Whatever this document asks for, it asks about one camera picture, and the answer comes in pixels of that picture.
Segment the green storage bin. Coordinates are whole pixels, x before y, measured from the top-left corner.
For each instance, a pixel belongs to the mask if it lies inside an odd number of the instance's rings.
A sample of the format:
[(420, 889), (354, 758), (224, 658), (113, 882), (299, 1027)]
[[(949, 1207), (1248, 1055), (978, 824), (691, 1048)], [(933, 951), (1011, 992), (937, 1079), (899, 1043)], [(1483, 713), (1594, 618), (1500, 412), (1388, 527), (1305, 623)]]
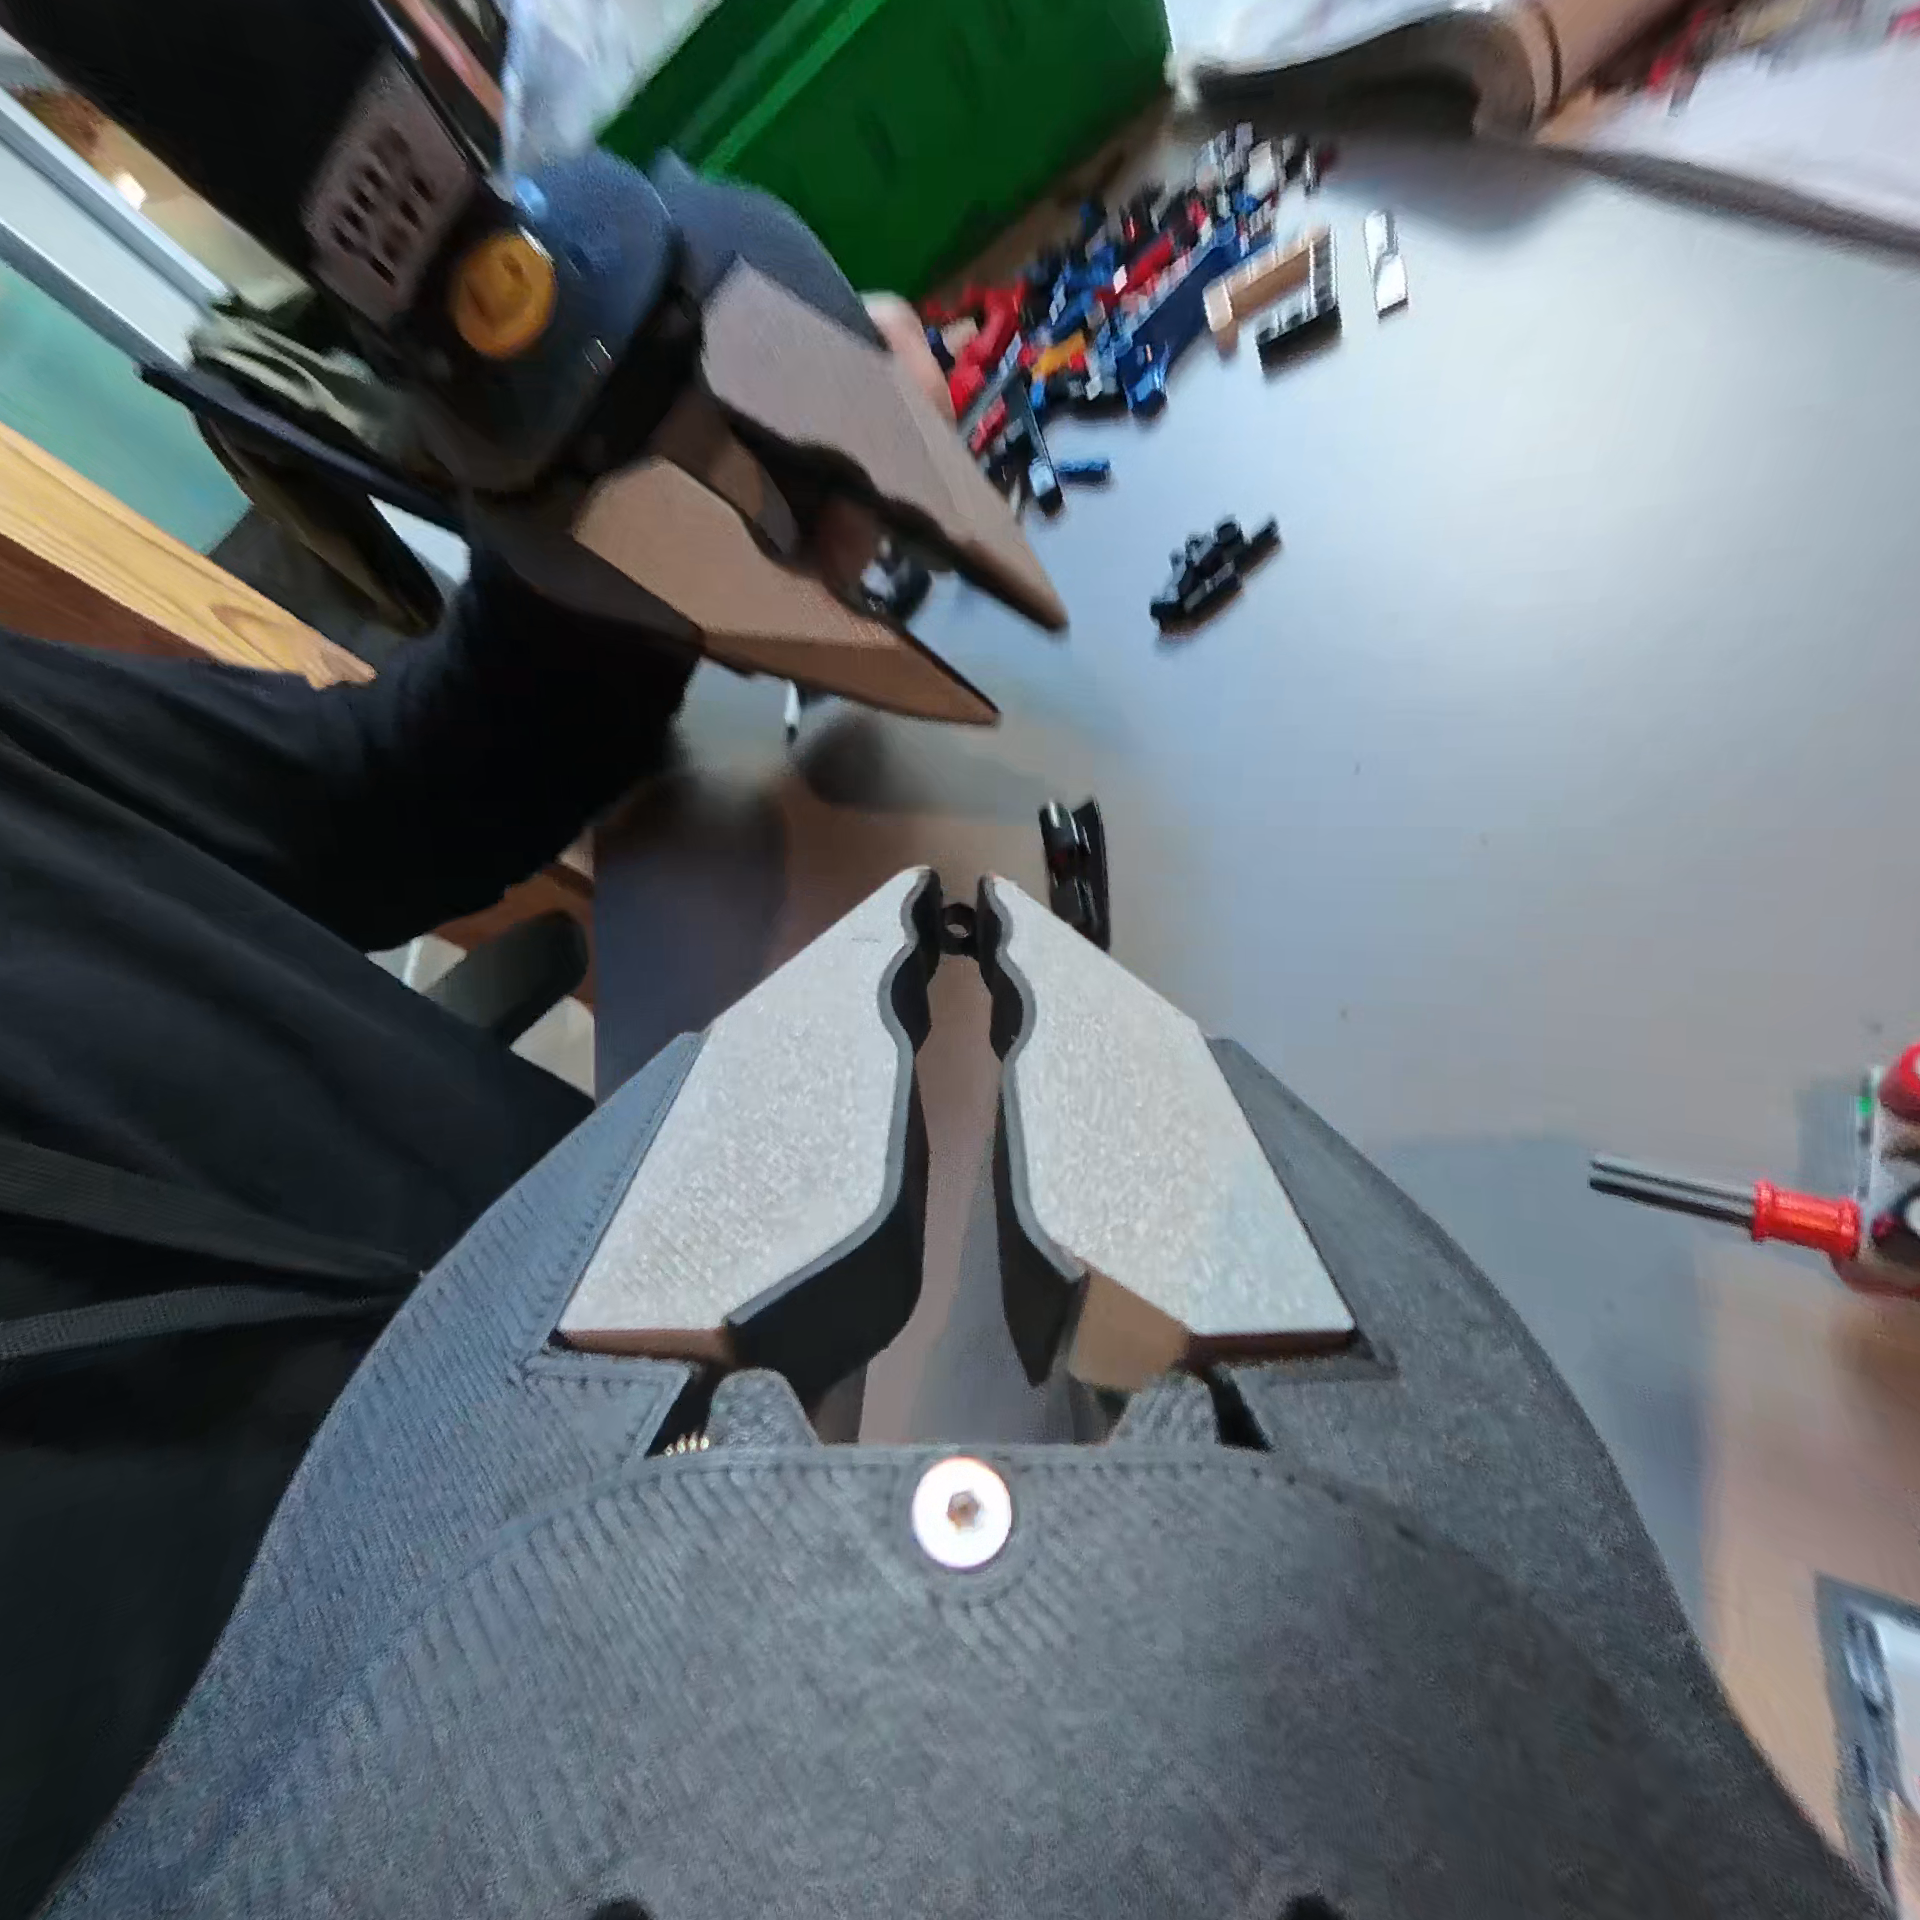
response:
[(791, 207), (863, 288), (923, 294), (1159, 91), (1162, 2), (724, 2), (597, 135)]

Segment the pile of loose toy bricks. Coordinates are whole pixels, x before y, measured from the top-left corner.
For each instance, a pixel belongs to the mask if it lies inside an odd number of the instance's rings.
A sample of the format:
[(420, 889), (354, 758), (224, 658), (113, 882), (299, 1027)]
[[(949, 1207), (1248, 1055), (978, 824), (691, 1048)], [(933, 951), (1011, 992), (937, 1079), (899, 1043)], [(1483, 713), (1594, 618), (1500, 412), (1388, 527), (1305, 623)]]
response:
[(1314, 210), (1335, 165), (1328, 140), (1239, 123), (1183, 181), (1090, 200), (1075, 234), (1003, 282), (925, 300), (925, 348), (988, 485), (1051, 516), (1068, 488), (1110, 476), (1101, 459), (1051, 454), (1051, 420), (1157, 420), (1196, 346), (1233, 357), (1248, 344), (1266, 374), (1328, 348), (1341, 331), (1335, 231), (1285, 220)]

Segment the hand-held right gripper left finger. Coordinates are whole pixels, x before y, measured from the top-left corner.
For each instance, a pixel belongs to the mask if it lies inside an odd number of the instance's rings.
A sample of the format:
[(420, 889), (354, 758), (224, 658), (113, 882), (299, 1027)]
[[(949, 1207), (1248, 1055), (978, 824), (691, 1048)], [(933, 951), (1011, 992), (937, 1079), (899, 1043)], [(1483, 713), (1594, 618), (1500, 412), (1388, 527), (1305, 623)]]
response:
[(904, 869), (708, 1025), (558, 1346), (757, 1369), (816, 1405), (891, 1343), (920, 1297), (938, 948), (938, 876)]

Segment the open instruction booklet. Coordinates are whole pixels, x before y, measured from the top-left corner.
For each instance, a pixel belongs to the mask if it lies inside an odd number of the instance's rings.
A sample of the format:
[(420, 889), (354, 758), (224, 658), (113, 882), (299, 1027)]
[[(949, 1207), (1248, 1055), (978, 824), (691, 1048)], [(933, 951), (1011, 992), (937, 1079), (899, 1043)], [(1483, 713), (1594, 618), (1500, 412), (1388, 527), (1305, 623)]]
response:
[(1914, 2), (1167, 6), (1187, 95), (1439, 84), (1477, 135), (1914, 253)]

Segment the heap of black pins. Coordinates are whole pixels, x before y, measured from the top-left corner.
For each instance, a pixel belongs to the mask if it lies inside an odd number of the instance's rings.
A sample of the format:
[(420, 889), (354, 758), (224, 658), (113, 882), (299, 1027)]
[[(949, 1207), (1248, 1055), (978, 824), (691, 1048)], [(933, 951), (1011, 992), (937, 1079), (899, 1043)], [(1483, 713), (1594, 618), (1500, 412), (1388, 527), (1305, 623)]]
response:
[(1187, 635), (1231, 602), (1245, 572), (1280, 549), (1280, 524), (1261, 519), (1243, 524), (1236, 516), (1190, 533), (1167, 558), (1167, 577), (1146, 603), (1159, 635)]

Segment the toy brick car model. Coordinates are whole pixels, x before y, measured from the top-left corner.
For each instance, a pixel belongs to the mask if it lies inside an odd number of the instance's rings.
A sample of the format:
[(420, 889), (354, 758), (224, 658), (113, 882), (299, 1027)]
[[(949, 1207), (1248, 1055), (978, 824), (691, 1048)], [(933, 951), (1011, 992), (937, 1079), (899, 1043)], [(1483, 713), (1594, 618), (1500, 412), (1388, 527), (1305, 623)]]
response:
[(1772, 1182), (1715, 1183), (1596, 1156), (1590, 1189), (1638, 1207), (1738, 1228), (1752, 1245), (1803, 1248), (1855, 1293), (1916, 1302), (1916, 1043), (1862, 1077), (1847, 1194)]

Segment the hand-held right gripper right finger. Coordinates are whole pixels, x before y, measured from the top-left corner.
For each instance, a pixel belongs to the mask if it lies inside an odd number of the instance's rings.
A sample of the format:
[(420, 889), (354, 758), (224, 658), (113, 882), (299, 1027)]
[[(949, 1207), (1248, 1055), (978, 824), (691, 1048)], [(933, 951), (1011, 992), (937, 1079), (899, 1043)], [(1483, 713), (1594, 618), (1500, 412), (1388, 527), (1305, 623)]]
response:
[(978, 884), (999, 1061), (1002, 1314), (1021, 1375), (1344, 1353), (1357, 1319), (1207, 1034), (1003, 876)]

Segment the wooden board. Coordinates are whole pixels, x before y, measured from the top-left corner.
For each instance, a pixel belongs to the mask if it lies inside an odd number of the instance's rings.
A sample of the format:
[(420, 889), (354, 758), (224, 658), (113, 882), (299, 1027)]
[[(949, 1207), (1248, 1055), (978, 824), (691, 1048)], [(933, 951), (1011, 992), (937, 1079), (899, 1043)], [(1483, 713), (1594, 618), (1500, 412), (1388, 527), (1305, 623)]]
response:
[(2, 628), (137, 658), (216, 661), (314, 687), (370, 663), (2, 429)]

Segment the black elongated brick piece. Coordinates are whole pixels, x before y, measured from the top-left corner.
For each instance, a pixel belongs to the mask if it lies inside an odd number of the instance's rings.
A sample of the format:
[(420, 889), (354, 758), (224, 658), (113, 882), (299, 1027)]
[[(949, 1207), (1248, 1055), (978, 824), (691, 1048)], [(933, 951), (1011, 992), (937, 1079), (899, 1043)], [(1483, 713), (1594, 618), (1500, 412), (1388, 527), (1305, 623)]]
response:
[(1110, 953), (1110, 863), (1094, 798), (1038, 810), (1051, 910), (1092, 948)]

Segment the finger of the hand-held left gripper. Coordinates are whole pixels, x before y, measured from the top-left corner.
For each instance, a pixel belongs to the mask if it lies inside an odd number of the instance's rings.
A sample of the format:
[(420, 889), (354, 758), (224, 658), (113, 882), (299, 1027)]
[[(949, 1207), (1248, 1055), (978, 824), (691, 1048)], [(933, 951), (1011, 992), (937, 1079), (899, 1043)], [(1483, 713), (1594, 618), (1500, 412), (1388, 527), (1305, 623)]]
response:
[(700, 377), (768, 471), (859, 503), (899, 541), (1047, 635), (1068, 628), (1014, 514), (899, 360), (743, 261), (700, 313)]
[(727, 671), (925, 724), (999, 724), (999, 709), (897, 620), (769, 558), (748, 524), (683, 468), (651, 459), (597, 481), (571, 540), (682, 614), (700, 651)]

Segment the person's left forearm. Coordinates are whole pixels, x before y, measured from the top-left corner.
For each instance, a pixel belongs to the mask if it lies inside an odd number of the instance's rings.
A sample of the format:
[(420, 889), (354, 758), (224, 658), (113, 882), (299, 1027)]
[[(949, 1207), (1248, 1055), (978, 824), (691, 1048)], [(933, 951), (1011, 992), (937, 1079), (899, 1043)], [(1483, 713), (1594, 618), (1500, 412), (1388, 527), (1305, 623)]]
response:
[(491, 908), (658, 770), (688, 679), (474, 546), (435, 637), (276, 720), (284, 896), (364, 951)]

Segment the person's left hand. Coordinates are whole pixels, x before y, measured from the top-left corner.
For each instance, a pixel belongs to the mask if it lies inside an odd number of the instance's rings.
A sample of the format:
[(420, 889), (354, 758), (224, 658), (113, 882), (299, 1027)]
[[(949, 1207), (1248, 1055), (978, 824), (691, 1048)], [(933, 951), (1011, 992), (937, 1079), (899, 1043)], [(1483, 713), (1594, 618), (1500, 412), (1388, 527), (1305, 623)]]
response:
[(861, 301), (912, 391), (925, 400), (937, 420), (955, 428), (956, 415), (947, 385), (947, 370), (929, 346), (917, 311), (891, 292), (868, 292)]

